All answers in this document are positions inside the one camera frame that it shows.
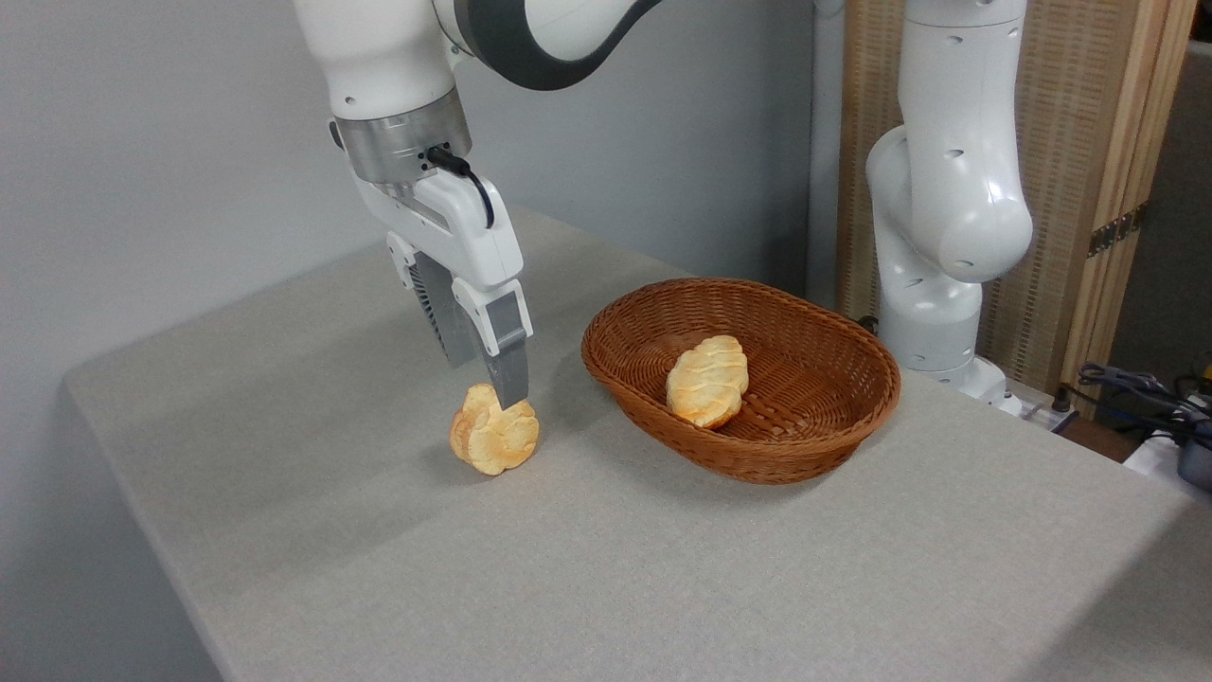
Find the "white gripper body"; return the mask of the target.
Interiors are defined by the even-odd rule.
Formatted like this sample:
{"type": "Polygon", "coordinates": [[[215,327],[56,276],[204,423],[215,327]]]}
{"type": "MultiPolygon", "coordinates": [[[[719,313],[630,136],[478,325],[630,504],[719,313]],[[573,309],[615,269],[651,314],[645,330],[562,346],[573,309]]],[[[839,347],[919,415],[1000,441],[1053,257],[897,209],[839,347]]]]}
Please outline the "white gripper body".
{"type": "Polygon", "coordinates": [[[488,291],[524,271],[524,256],[501,194],[447,170],[412,185],[375,185],[354,176],[364,204],[404,242],[424,252],[473,288],[488,291]]]}

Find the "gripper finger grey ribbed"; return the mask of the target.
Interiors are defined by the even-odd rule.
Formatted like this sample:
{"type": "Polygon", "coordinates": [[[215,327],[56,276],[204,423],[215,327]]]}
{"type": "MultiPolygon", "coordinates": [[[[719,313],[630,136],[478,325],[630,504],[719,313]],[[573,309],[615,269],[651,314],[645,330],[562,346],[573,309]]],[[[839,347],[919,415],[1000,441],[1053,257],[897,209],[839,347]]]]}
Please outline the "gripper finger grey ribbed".
{"type": "Polygon", "coordinates": [[[399,237],[398,233],[385,234],[385,245],[401,283],[419,299],[421,310],[450,366],[461,368],[471,362],[476,357],[476,350],[473,349],[471,333],[465,329],[462,306],[454,300],[454,277],[450,269],[425,252],[416,250],[404,237],[399,237]]]}

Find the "gripper finger with grey tip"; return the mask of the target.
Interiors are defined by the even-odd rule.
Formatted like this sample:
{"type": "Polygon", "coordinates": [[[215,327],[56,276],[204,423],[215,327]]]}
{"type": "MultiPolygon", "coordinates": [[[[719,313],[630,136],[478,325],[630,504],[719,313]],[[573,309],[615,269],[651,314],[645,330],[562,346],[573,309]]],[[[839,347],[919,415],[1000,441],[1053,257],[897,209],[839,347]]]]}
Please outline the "gripper finger with grey tip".
{"type": "Polygon", "coordinates": [[[473,354],[488,369],[501,409],[528,397],[526,340],[534,329],[520,280],[478,290],[463,277],[452,281],[452,294],[471,337],[473,354]]]}

